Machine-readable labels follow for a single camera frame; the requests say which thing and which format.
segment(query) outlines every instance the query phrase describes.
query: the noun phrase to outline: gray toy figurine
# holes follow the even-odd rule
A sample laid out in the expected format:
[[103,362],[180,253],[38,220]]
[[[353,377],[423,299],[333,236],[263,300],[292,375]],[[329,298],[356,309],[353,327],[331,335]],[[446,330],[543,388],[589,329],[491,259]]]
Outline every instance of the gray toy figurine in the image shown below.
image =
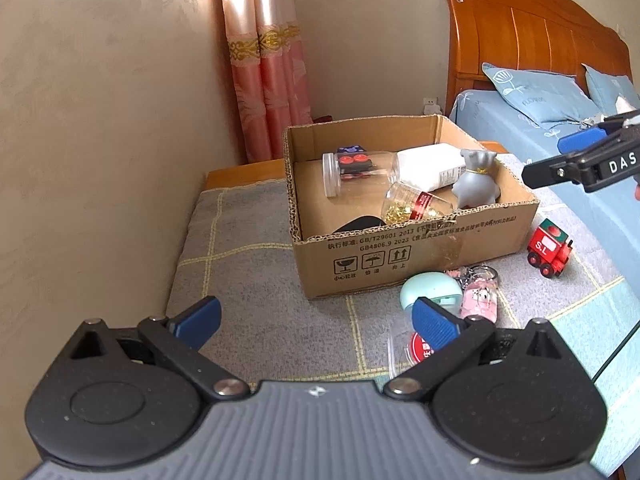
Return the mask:
[[500,196],[500,187],[489,174],[497,153],[487,150],[460,150],[465,158],[466,171],[453,185],[458,208],[494,204]]

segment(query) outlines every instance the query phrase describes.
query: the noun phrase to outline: clear plastic jar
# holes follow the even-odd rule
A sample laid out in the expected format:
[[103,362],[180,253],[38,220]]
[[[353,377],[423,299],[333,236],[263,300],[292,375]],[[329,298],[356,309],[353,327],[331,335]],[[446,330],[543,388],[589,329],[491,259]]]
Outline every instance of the clear plastic jar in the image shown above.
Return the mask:
[[452,212],[451,202],[402,182],[391,185],[382,204],[382,219],[387,225],[407,220],[435,219]]
[[398,180],[398,156],[391,152],[323,153],[322,180],[328,198],[347,192],[384,190]]

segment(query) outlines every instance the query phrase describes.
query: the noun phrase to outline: gray blanket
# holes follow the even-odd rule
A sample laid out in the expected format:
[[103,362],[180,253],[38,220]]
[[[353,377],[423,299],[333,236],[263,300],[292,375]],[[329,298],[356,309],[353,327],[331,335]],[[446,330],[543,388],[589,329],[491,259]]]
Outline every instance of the gray blanket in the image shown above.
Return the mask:
[[[513,155],[500,157],[516,174]],[[561,279],[548,280],[521,253],[493,260],[500,273],[498,325],[576,308],[618,273],[595,238],[549,190],[534,227],[548,216],[576,240]],[[286,186],[272,180],[203,192],[191,219],[168,315],[206,294],[220,298],[223,324],[202,353],[255,383],[261,378],[348,380],[387,372],[386,338],[399,287],[305,299],[289,238]]]

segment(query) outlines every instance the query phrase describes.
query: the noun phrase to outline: gray gripper base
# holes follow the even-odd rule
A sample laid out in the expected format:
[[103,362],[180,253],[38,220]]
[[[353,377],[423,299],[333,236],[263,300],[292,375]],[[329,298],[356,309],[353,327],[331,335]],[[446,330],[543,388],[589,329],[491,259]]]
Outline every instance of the gray gripper base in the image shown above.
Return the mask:
[[[162,458],[116,472],[46,462],[28,480],[506,480],[449,444],[417,403],[389,400],[373,382],[265,382],[253,397],[219,402]],[[602,480],[588,464],[526,480]]]

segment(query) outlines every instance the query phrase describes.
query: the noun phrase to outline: jar lid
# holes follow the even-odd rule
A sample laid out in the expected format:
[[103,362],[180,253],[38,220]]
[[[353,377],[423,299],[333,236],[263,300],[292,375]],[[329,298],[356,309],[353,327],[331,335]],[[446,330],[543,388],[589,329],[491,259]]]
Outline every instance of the jar lid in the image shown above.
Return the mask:
[[476,265],[471,267],[469,270],[472,281],[485,280],[486,282],[494,282],[496,285],[498,285],[498,271],[493,267],[489,267],[486,265]]
[[331,198],[340,194],[340,170],[334,153],[322,154],[322,183],[325,197]]

